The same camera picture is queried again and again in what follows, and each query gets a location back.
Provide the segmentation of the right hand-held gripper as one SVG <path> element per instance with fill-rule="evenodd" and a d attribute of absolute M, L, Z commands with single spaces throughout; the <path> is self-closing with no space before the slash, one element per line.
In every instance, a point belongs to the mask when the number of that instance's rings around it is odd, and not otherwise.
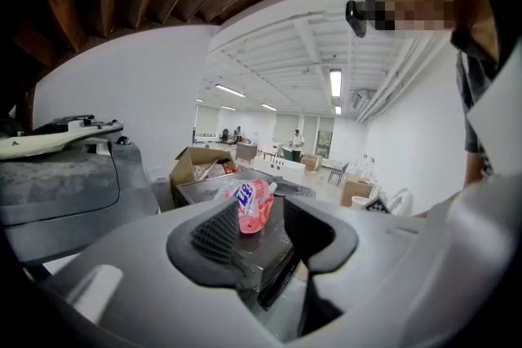
<path fill-rule="evenodd" d="M 386 202 L 380 197 L 377 196 L 375 198 L 367 200 L 362 206 L 361 209 L 368 212 L 382 213 L 382 214 L 391 214 L 391 210 L 388 208 Z"/>

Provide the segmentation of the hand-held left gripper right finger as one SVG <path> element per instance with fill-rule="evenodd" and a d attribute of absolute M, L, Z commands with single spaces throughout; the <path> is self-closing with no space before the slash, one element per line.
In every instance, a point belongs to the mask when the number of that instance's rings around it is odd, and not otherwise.
<path fill-rule="evenodd" d="M 284 224 L 294 250 L 311 273 L 337 271 L 358 245 L 356 230 L 317 200 L 286 197 Z"/>

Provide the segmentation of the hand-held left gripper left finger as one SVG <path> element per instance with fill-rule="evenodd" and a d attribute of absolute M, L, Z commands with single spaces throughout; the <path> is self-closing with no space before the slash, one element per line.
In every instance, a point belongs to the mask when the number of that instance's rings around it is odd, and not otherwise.
<path fill-rule="evenodd" d="M 233 266 L 240 235 L 239 202 L 211 200 L 210 208 L 179 224 L 168 235 L 166 253 L 171 264 L 200 286 L 235 286 L 241 271 Z"/>

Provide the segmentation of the red snack pouch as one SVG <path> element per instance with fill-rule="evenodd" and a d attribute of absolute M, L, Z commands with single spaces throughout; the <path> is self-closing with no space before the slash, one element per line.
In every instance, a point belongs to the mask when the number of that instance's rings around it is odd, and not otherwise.
<path fill-rule="evenodd" d="M 240 232 L 250 235 L 261 231 L 268 222 L 276 189 L 273 181 L 231 178 L 215 193 L 214 200 L 236 199 Z"/>

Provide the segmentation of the open cardboard box with clutter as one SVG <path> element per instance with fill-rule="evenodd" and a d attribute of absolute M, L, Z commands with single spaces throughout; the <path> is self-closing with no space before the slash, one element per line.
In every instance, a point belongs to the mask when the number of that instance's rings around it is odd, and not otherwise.
<path fill-rule="evenodd" d="M 238 172 L 236 163 L 228 151 L 211 148 L 186 147 L 176 158 L 170 172 L 170 189 L 177 209 L 186 205 L 178 186 L 198 183 L 225 174 Z"/>

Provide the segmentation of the large cardboard box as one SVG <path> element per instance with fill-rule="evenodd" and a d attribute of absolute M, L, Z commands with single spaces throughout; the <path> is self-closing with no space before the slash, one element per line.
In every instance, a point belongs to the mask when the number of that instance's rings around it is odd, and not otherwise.
<path fill-rule="evenodd" d="M 368 198 L 374 185 L 375 183 L 370 179 L 349 174 L 344 182 L 340 205 L 347 208 L 350 207 L 352 205 L 352 197 L 354 196 Z"/>

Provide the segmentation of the dark chair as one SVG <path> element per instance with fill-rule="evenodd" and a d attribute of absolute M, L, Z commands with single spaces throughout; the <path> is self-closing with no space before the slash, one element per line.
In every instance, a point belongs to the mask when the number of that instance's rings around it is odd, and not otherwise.
<path fill-rule="evenodd" d="M 349 166 L 349 164 L 347 163 L 341 167 L 332 168 L 330 171 L 329 177 L 328 177 L 328 183 L 335 181 L 335 184 L 339 187 L 343 180 L 343 177 L 346 173 L 348 166 Z"/>

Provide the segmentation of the small cardboard box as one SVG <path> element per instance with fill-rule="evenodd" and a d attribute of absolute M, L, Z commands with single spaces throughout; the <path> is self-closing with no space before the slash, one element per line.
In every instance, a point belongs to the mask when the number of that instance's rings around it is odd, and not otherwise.
<path fill-rule="evenodd" d="M 300 163 L 305 165 L 306 171 L 317 172 L 322 164 L 322 156 L 303 154 Z"/>

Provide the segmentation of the long white counter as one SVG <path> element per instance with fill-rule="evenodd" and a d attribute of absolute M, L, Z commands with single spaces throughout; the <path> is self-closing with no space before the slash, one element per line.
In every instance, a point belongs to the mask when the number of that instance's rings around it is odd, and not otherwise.
<path fill-rule="evenodd" d="M 282 177 L 285 181 L 303 185 L 305 165 L 275 156 L 256 156 L 253 168 L 265 174 Z"/>

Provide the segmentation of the dark framed window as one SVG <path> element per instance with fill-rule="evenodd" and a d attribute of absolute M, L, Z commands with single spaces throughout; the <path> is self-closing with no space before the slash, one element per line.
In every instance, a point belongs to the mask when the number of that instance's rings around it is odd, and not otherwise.
<path fill-rule="evenodd" d="M 330 131 L 319 130 L 317 134 L 315 154 L 321 158 L 328 159 L 330 157 L 330 148 L 333 133 Z"/>

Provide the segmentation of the brown wooden cabinet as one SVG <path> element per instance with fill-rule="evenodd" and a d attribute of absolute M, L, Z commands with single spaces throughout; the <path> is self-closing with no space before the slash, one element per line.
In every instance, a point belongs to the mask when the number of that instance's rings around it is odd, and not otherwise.
<path fill-rule="evenodd" d="M 253 162 L 258 154 L 258 146 L 252 143 L 238 143 L 236 145 L 236 159 L 248 165 Z"/>

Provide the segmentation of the ceiling light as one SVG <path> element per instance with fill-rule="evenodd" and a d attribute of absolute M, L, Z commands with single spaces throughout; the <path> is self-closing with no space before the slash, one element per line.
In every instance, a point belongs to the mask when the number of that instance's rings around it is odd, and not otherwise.
<path fill-rule="evenodd" d="M 330 70 L 331 95 L 335 98 L 339 98 L 342 94 L 342 77 L 341 69 Z"/>
<path fill-rule="evenodd" d="M 216 84 L 215 88 L 217 88 L 219 90 L 222 90 L 222 91 L 225 91 L 225 92 L 227 92 L 229 94 L 235 95 L 237 97 L 241 97 L 241 98 L 245 98 L 246 97 L 246 95 L 244 93 L 242 93 L 240 91 L 236 91 L 236 90 L 231 89 L 231 88 L 226 87 L 226 86 L 222 86 L 220 84 Z"/>

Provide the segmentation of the white top-load washing machine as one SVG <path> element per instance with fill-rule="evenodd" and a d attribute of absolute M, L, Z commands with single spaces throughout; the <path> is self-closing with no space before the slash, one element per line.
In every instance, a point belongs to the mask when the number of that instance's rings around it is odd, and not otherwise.
<path fill-rule="evenodd" d="M 141 153 L 125 137 L 0 162 L 0 225 L 25 267 L 79 253 L 158 212 Z"/>

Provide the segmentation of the black plastic panel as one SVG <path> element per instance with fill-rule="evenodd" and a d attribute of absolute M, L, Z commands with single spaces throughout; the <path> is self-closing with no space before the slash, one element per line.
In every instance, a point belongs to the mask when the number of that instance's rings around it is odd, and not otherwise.
<path fill-rule="evenodd" d="M 76 115 L 56 118 L 32 131 L 32 134 L 58 134 L 68 132 L 70 129 L 96 127 L 102 129 L 107 126 L 119 126 L 118 120 L 100 121 L 94 114 Z"/>

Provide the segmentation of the beige plastic panel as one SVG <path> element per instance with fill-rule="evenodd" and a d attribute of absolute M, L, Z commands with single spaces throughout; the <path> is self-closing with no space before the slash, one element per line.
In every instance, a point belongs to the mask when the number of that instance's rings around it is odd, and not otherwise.
<path fill-rule="evenodd" d="M 58 134 L 38 134 L 0 139 L 0 161 L 60 152 L 70 143 L 81 139 L 122 131 L 124 125 L 70 129 Z"/>

